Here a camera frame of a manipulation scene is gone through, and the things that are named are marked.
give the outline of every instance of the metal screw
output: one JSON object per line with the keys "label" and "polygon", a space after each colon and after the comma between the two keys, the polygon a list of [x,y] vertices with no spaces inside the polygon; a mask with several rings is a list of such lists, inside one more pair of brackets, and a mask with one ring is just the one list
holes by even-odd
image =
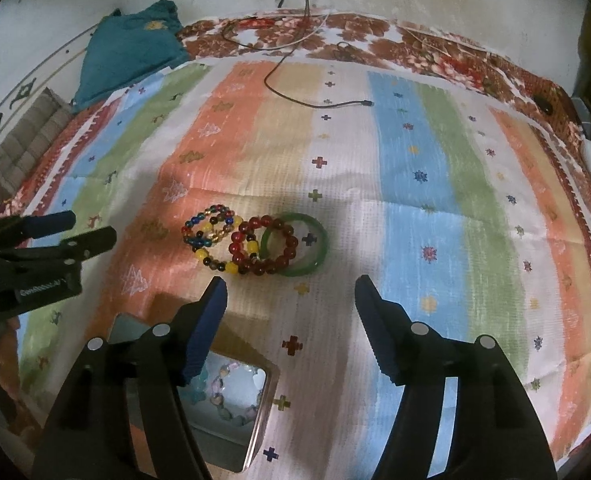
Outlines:
{"label": "metal screw", "polygon": [[429,333],[429,327],[424,323],[416,321],[414,324],[412,324],[411,331],[415,335],[427,335]]}
{"label": "metal screw", "polygon": [[482,337],[480,337],[480,344],[486,349],[491,350],[495,347],[496,342],[495,339],[490,335],[483,335]]}
{"label": "metal screw", "polygon": [[87,343],[87,348],[89,350],[97,350],[99,348],[102,348],[103,344],[104,341],[101,337],[94,337],[93,339],[89,339],[89,342]]}
{"label": "metal screw", "polygon": [[152,332],[156,337],[162,337],[163,335],[167,335],[171,330],[172,328],[166,323],[160,323],[154,326]]}

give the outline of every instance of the orange stripe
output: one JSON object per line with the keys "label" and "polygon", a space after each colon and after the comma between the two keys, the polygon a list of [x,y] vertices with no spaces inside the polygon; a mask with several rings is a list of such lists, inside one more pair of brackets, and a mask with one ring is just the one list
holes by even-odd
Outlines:
{"label": "orange stripe", "polygon": [[[266,98],[263,79],[272,66],[272,62],[236,63],[204,103],[173,155],[160,167],[140,213],[114,251],[87,337],[106,336],[119,312],[129,312],[149,324],[169,320],[189,301],[184,297],[188,282],[204,282],[204,289],[210,281],[211,272],[194,272],[198,261],[189,246],[182,244],[180,229],[205,206],[226,202],[223,192],[234,176],[240,150],[253,140],[255,116]],[[240,91],[240,85],[244,85],[244,91]],[[220,131],[207,135],[214,127]],[[181,162],[181,156],[189,152],[204,157]],[[172,202],[168,197],[173,186],[184,186],[188,194]],[[143,224],[156,220],[167,222],[159,227],[161,234],[168,230],[162,239],[143,231]],[[141,280],[146,280],[146,290],[131,296],[125,292],[124,277],[129,273],[132,282],[140,280],[144,285]]]}
{"label": "orange stripe", "polygon": [[578,219],[546,153],[528,124],[491,110],[531,184],[557,271],[567,357],[551,452],[559,460],[591,411],[591,267]]}

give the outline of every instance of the pastel beaded bracelet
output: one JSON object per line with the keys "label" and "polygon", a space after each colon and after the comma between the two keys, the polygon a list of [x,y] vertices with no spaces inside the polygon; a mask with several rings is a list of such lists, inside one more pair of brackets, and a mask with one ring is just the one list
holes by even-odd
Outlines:
{"label": "pastel beaded bracelet", "polygon": [[[255,230],[260,227],[272,227],[280,230],[285,237],[285,250],[275,260],[270,258],[260,259],[258,257],[260,245],[256,239]],[[249,271],[256,276],[262,276],[265,272],[275,274],[279,270],[287,268],[289,260],[296,257],[298,240],[293,236],[293,233],[293,227],[285,224],[280,218],[274,219],[269,215],[264,215],[262,218],[254,216],[248,222],[242,222],[238,226],[238,232],[231,235],[232,243],[229,245],[229,252],[232,254],[232,260],[229,263],[237,266],[239,274],[246,274]],[[233,267],[230,267],[230,269],[231,272],[236,272]]]}

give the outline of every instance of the teal cloth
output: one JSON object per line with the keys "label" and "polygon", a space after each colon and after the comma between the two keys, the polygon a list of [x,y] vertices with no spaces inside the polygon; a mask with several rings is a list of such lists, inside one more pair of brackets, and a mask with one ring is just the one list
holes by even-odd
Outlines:
{"label": "teal cloth", "polygon": [[87,47],[74,112],[161,68],[187,62],[189,54],[175,37],[182,28],[177,10],[175,3],[160,0],[137,14],[116,10],[104,18]]}

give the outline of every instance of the bangle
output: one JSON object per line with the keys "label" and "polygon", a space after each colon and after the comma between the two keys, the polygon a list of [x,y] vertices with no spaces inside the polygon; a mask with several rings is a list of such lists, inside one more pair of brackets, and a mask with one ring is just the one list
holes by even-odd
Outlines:
{"label": "bangle", "polygon": [[[259,258],[260,245],[256,239],[255,230],[260,227],[279,229],[285,237],[284,252],[275,261],[268,257]],[[242,222],[238,226],[238,232],[231,235],[232,243],[229,245],[229,252],[232,254],[230,263],[237,266],[239,274],[246,274],[250,270],[256,276],[275,274],[279,270],[286,269],[289,260],[296,257],[298,239],[293,236],[294,229],[291,225],[285,224],[280,218],[271,218],[264,215],[262,218],[252,217],[248,222]]]}
{"label": "bangle", "polygon": [[[304,262],[302,263],[298,262],[296,265],[279,269],[278,274],[281,276],[293,278],[296,276],[305,276],[306,274],[315,272],[324,263],[329,250],[329,235],[327,234],[326,230],[319,221],[309,215],[285,212],[278,216],[285,222],[304,222],[304,224],[306,224],[312,232],[315,232],[318,235],[318,241],[316,243],[317,251],[315,252],[313,259],[305,258]],[[269,238],[271,238],[273,231],[274,228],[271,226],[262,235],[262,240],[260,242],[261,258],[265,258],[269,254]]]}

